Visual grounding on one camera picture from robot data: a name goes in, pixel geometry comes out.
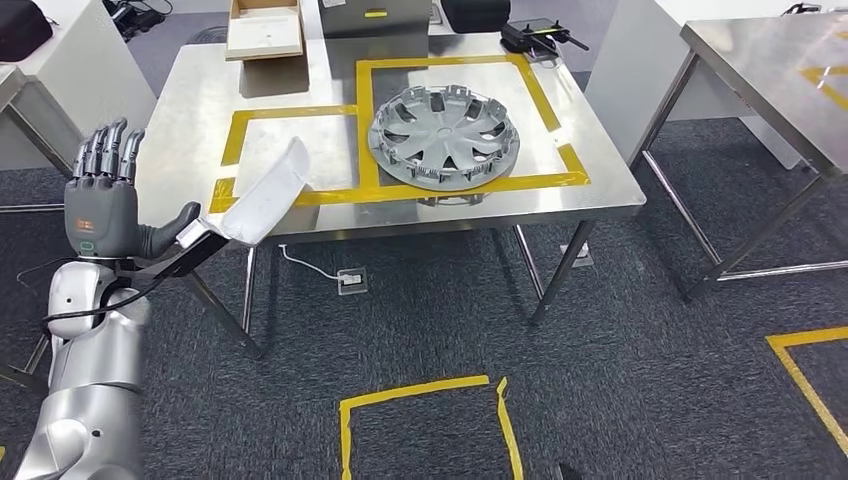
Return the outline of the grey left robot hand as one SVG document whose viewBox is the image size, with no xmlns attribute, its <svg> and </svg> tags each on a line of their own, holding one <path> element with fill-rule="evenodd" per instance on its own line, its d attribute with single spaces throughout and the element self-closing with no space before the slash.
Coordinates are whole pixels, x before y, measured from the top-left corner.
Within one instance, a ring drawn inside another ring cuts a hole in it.
<svg viewBox="0 0 848 480">
<path fill-rule="evenodd" d="M 188 202 L 160 227 L 139 222 L 136 159 L 145 131 L 125 135 L 127 125 L 120 117 L 78 147 L 64 189 L 64 221 L 67 239 L 81 257 L 159 258 L 200 215 L 200 204 Z"/>
</svg>

